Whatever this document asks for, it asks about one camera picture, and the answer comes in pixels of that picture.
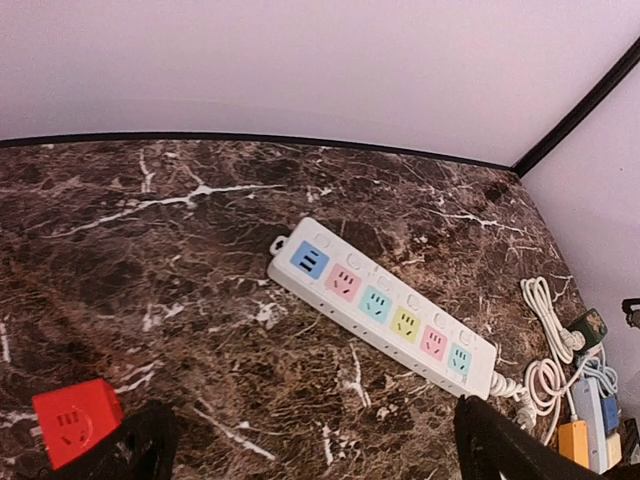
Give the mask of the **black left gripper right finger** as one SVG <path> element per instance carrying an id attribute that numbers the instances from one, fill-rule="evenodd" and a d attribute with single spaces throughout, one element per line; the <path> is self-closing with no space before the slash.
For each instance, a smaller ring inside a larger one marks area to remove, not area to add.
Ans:
<path id="1" fill-rule="evenodd" d="M 459 398 L 454 432 L 464 480 L 601 477 L 544 446 L 477 396 Z"/>

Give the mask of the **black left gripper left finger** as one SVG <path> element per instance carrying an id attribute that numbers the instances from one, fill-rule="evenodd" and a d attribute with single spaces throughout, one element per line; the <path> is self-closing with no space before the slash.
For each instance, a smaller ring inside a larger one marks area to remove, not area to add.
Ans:
<path id="1" fill-rule="evenodd" d="M 169 479 L 177 450 L 176 416 L 149 402 L 125 417 L 109 436 L 76 460 L 42 479 Z"/>

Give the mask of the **red cube socket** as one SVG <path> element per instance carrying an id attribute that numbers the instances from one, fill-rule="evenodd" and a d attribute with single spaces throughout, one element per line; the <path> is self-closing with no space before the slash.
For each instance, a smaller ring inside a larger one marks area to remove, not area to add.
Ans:
<path id="1" fill-rule="evenodd" d="M 35 395 L 32 405 L 54 470 L 84 455 L 123 420 L 117 394 L 103 379 Z"/>

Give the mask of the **white multi-socket power strip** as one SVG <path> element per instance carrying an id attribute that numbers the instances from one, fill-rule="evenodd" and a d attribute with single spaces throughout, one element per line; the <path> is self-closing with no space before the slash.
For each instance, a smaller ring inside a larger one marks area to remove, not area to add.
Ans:
<path id="1" fill-rule="evenodd" d="M 487 399 L 496 348 L 317 221 L 270 246 L 268 276 L 450 394 Z"/>

